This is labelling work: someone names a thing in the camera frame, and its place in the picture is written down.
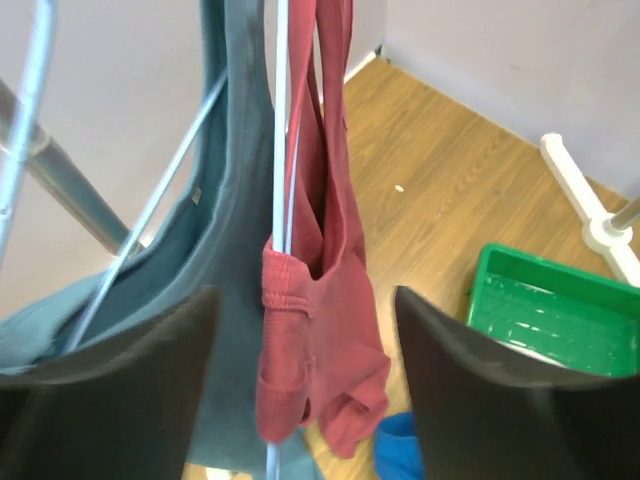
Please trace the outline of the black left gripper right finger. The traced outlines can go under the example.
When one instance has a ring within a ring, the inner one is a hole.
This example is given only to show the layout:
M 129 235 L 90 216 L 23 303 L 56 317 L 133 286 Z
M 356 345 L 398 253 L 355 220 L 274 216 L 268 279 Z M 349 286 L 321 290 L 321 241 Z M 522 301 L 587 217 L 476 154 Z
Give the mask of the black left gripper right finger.
M 394 311 L 428 478 L 638 478 L 638 376 L 526 356 L 405 286 Z

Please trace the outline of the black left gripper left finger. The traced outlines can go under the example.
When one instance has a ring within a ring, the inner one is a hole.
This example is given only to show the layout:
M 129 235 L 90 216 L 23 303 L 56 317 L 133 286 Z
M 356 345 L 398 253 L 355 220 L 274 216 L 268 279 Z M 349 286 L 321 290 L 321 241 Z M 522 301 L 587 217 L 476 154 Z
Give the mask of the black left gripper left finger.
M 215 338 L 206 287 L 142 324 L 1 378 L 4 479 L 179 479 Z

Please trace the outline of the bright blue ribbed tank top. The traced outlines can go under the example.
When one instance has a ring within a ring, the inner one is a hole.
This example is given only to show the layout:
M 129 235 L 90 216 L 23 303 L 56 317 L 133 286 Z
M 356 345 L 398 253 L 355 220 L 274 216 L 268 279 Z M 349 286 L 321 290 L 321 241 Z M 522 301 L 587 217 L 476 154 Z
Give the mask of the bright blue ribbed tank top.
M 403 412 L 384 418 L 375 430 L 374 469 L 382 480 L 425 480 L 414 416 Z

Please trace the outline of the maroon tank top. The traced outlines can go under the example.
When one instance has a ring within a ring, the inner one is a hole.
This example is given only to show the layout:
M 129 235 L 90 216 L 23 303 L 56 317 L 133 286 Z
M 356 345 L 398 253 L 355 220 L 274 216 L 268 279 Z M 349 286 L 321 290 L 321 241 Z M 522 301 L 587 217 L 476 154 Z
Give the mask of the maroon tank top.
M 292 250 L 263 250 L 256 392 L 265 440 L 279 443 L 316 423 L 343 458 L 383 418 L 390 369 L 349 173 L 343 81 L 352 16 L 349 1 L 289 5 Z

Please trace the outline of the light blue wire hanger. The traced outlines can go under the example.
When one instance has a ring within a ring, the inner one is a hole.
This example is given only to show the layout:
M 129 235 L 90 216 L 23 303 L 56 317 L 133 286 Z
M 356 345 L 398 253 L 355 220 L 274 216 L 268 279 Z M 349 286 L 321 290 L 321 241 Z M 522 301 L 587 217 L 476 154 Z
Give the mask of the light blue wire hanger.
M 272 249 L 282 253 L 286 220 L 286 128 L 289 2 L 276 1 Z

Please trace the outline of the blue hanger holding tank top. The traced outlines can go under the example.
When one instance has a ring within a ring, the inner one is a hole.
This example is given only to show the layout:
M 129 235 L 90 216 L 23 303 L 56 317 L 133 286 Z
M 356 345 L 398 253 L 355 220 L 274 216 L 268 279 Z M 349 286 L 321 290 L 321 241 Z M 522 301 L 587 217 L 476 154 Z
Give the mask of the blue hanger holding tank top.
M 35 124 L 49 68 L 55 26 L 56 3 L 49 0 L 38 1 L 20 92 L 14 98 L 14 112 L 8 117 L 10 123 L 7 142 L 3 145 L 4 157 L 1 168 L 2 250 L 5 250 L 7 246 L 18 194 L 23 185 L 24 173 L 33 158 L 32 150 L 42 145 L 33 132 L 37 129 Z M 117 257 L 104 274 L 101 284 L 94 289 L 91 301 L 87 304 L 81 319 L 71 330 L 64 344 L 64 352 L 68 353 L 78 348 L 125 261 L 138 249 L 140 237 L 166 194 L 213 105 L 219 98 L 227 79 L 228 73 L 222 72 L 203 101 L 196 118 L 185 133 L 161 180 L 148 199 L 135 225 L 121 243 Z

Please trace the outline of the teal blue tank top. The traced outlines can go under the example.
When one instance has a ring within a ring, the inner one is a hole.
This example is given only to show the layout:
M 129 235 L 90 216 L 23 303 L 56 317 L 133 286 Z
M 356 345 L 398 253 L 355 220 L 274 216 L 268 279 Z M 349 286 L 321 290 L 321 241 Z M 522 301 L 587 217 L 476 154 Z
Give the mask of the teal blue tank top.
M 213 287 L 219 296 L 215 338 L 185 465 L 262 479 L 267 452 L 255 405 L 274 140 L 264 5 L 205 1 L 201 21 L 205 98 L 222 72 L 228 79 L 198 133 L 183 195 L 152 243 L 122 266 L 77 349 L 63 351 L 102 275 L 71 284 L 2 321 L 1 378 L 106 340 Z

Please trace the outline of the green plastic tray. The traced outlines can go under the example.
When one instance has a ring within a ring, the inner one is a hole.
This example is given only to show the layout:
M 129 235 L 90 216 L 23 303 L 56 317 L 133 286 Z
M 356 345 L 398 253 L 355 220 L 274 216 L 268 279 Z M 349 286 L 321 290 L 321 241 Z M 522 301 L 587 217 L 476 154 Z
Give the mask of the green plastic tray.
M 639 371 L 639 290 L 501 244 L 479 255 L 466 323 L 597 375 Z

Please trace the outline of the metal clothes rack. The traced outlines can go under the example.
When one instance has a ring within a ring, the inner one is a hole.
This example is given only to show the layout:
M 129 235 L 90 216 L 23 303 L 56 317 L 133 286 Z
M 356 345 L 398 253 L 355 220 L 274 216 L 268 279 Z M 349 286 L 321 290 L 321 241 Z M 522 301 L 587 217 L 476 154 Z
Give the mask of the metal clothes rack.
M 26 171 L 111 254 L 129 229 L 56 140 L 39 125 L 32 129 Z

